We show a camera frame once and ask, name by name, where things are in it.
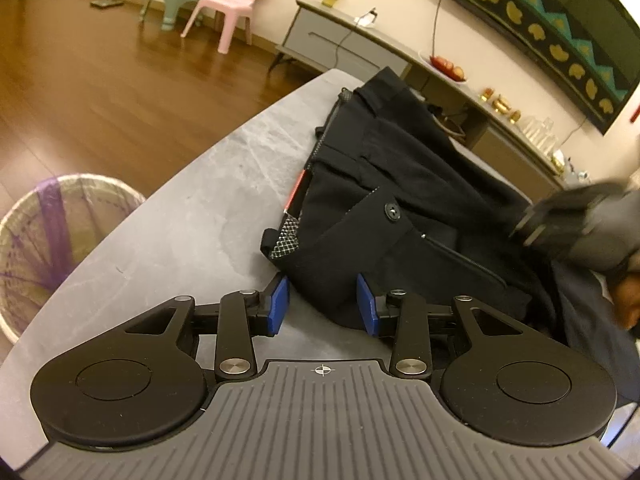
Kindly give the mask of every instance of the baseboard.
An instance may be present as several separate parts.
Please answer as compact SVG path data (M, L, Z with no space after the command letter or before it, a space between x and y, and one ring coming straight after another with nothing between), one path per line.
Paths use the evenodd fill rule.
M142 6L146 0L123 0L123 1L129 2L130 4ZM178 15L187 20L191 15L191 10L193 9L194 6L195 6L195 2L193 2L192 4L187 4L186 7L183 7L180 9L180 11L178 12ZM149 7L151 9L163 10L164 3L158 0L151 0L151 4L149 5ZM217 24L216 21L217 20L215 20L211 16L208 16L207 14L203 15L202 24L205 25L206 27L210 27L213 30L220 32L220 30L222 30L222 24ZM238 38L238 40L244 41L244 29L236 27L236 30L234 31L234 38ZM270 41L270 40L267 40L266 38L258 36L257 34L253 35L252 44L257 48L260 48L261 50L265 50L271 54L276 54L276 48L275 48L276 44L273 43L273 41Z

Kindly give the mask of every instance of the small object on floor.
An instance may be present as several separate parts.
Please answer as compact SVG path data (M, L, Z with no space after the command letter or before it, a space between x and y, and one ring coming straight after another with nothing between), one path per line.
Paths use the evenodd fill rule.
M98 7L98 9L108 9L109 7L119 7L123 5L122 0L94 0L91 2L92 7Z

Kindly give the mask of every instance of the pink plastic chair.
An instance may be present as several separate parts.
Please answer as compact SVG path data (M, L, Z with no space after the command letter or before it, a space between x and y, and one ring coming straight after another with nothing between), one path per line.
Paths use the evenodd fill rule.
M236 23L241 16L244 16L246 19L244 22L246 42L251 45L251 18L254 13L254 2L255 0L200 0L196 8L193 9L187 26L184 28L181 36L183 38L187 36L191 25L193 25L202 8L209 7L210 9L219 10L225 14L225 25L222 28L222 35L218 43L218 52L220 54L229 52L229 45L236 30Z

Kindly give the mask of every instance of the zipper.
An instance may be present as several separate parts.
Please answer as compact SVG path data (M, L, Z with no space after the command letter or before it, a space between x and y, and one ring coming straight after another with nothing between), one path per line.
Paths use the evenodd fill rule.
M505 282L500 276L498 276L492 270L489 270L486 267L483 267L479 263L473 261L471 258L467 258L464 254L460 254L460 253L454 251L453 249L448 248L446 245L443 245L440 242L437 242L433 238L429 238L425 234L421 235L420 238L422 240L426 241L427 243L430 243L431 245L435 246L436 248L439 248L440 250L443 250L444 252L450 254L451 256L453 256L453 257L455 257L455 258L457 258L459 260L462 260L466 264L471 265L472 267L475 267L478 270L481 270L482 272L487 274L489 277L493 278L495 281L500 283L504 288L507 288L507 282Z

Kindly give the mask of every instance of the black pants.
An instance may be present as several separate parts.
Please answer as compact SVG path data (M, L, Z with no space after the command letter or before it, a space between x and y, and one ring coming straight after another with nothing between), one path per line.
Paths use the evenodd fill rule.
M526 200L460 155L391 70L337 111L307 167L300 209L263 251L331 320L362 327L359 272L429 303L467 294L590 355L638 398L638 352L595 277L509 240Z

